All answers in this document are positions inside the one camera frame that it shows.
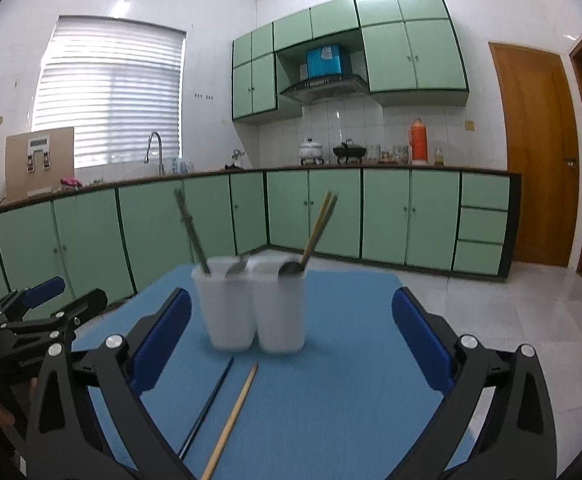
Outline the person's hand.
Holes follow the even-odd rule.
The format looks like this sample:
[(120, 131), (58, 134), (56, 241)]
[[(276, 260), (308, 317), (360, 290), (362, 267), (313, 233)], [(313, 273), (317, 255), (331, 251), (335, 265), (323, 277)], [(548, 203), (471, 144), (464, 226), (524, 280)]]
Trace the person's hand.
[[(12, 398), (16, 401), (20, 411), (24, 415), (28, 415), (30, 411), (37, 382), (38, 379), (34, 377), (29, 382), (23, 382), (22, 384), (12, 385), (10, 387)], [(0, 402), (0, 426), (11, 427), (15, 422), (16, 416)]]

